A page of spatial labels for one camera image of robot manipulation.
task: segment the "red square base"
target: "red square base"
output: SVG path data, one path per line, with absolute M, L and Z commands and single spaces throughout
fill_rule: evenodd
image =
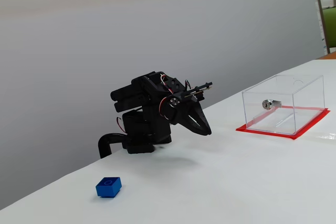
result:
M 328 108 L 325 108 L 317 117 L 315 117 L 312 121 L 310 121 L 305 127 L 300 129 L 295 135 L 286 135 L 286 134 L 279 134 L 279 133 L 272 133 L 272 132 L 264 132 L 264 131 L 255 131 L 255 130 L 248 130 L 246 129 L 246 124 L 243 126 L 237 128 L 237 131 L 243 131 L 243 132 L 249 132 L 249 133 L 255 133 L 255 134 L 261 134 L 261 135 L 270 135 L 270 136 L 282 136 L 287 137 L 291 139 L 297 139 L 300 137 L 304 132 L 312 128 L 315 124 L 317 124 L 322 118 L 324 118 L 330 110 Z

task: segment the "metal part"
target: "metal part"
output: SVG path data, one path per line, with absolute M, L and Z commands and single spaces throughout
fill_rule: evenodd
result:
M 270 110 L 270 109 L 272 109 L 274 107 L 281 108 L 281 101 L 267 99 L 267 100 L 265 100 L 265 101 L 262 102 L 262 107 L 265 110 Z

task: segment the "transparent box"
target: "transparent box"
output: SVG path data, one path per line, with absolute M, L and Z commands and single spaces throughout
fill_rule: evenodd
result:
M 325 110 L 323 76 L 273 76 L 243 91 L 246 129 L 295 135 Z

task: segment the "green object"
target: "green object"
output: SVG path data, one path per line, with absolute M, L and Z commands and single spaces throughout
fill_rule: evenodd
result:
M 324 9 L 323 16 L 329 47 L 336 47 L 336 7 Z

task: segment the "red wire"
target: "red wire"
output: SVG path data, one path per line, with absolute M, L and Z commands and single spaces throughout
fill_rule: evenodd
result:
M 164 81 L 163 81 L 163 79 L 162 79 L 162 78 L 164 78 L 164 77 L 166 77 L 165 74 L 161 75 L 161 81 L 162 81 L 163 85 L 165 85 L 165 86 L 167 87 L 167 84 L 164 83 Z M 171 90 L 170 88 L 168 88 L 168 90 L 169 90 L 172 94 L 174 93 L 173 90 Z
M 163 116 L 163 115 L 161 114 L 161 105 L 162 105 L 163 101 L 166 100 L 166 98 L 167 98 L 167 97 L 163 98 L 163 99 L 161 100 L 161 102 L 160 102 L 160 105 L 159 105 L 159 114 L 160 114 L 160 116 Z
M 124 133 L 126 133 L 126 131 L 124 131 L 123 128 L 120 126 L 120 124 L 119 124 L 119 119 L 121 119 L 121 118 L 117 116 L 117 124 L 118 124 L 119 128 L 120 128 Z

